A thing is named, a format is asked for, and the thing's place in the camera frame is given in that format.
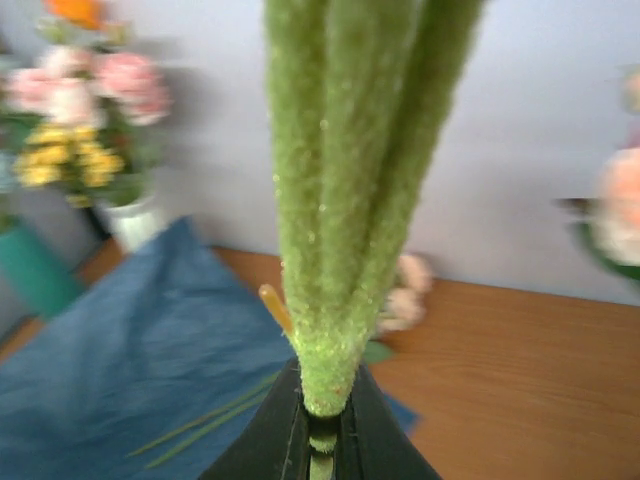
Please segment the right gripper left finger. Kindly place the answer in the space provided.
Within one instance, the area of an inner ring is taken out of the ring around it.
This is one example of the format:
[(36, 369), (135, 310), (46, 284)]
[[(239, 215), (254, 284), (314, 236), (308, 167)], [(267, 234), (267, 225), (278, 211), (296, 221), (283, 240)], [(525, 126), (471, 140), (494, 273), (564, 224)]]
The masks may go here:
[(290, 359), (242, 434), (200, 477), (204, 480), (306, 480), (309, 417), (299, 363)]

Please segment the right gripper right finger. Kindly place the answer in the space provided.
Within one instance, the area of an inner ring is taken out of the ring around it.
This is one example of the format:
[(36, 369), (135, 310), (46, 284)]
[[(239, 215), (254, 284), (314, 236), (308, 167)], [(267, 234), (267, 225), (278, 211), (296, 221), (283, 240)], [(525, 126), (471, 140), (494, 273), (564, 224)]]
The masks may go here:
[(439, 480), (401, 429), (368, 368), (356, 373), (340, 416), (339, 477), (345, 480)]

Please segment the blue paper bouquet wrapper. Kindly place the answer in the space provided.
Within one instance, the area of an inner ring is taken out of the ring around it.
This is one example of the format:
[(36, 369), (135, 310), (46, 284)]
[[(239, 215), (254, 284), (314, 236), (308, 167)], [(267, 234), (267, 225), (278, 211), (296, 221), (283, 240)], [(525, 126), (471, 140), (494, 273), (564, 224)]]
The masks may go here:
[(2, 364), (1, 475), (194, 479), (249, 413), (159, 467), (143, 445), (291, 354), (261, 301), (179, 220)]

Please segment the pink yellow flower bouquet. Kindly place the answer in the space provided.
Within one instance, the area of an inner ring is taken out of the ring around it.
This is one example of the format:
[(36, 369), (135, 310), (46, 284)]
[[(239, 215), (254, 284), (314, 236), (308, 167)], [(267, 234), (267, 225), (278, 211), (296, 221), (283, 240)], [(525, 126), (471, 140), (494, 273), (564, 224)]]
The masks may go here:
[[(379, 310), (383, 302), (389, 297), (411, 299), (414, 293), (411, 289), (391, 287), (397, 270), (405, 263), (419, 267), (420, 262), (412, 256), (404, 257), (397, 251), (390, 251), (385, 261), (387, 274), (384, 292), (374, 299), (367, 299), (360, 310), (351, 310), (347, 303), (343, 303), (338, 310), (320, 311), (314, 304), (318, 293), (313, 290), (313, 284), (303, 278), (306, 273), (317, 273), (304, 263), (313, 253), (311, 245), (299, 252), (282, 251), (285, 304), (280, 302), (268, 285), (261, 286), (259, 295), (281, 325), (299, 363), (302, 399), (309, 417), (310, 461), (307, 479), (341, 479), (340, 416), (351, 394), (359, 366), (362, 365), (366, 343), (378, 328)], [(267, 394), (263, 394), (260, 388), (254, 388), (236, 401), (195, 420), (198, 431), (150, 465), (156, 467), (168, 461), (224, 421), (258, 400), (264, 401)]]

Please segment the peach rose stem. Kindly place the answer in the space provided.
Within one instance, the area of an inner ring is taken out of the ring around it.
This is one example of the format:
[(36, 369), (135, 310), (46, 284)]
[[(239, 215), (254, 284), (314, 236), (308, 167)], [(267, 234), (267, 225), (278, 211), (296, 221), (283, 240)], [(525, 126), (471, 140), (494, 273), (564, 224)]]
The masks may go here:
[(601, 267), (639, 284), (639, 68), (628, 68), (621, 96), (631, 116), (628, 139), (605, 162), (596, 195), (561, 198), (556, 204), (576, 216), (570, 231)]

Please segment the yellow flower stem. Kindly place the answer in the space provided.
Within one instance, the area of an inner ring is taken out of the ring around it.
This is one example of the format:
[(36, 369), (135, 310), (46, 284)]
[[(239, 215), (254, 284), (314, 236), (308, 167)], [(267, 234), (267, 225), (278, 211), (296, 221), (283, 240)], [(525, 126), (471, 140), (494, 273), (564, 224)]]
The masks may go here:
[(480, 1), (264, 7), (282, 251), (314, 248), (316, 309), (385, 291), (468, 60)]

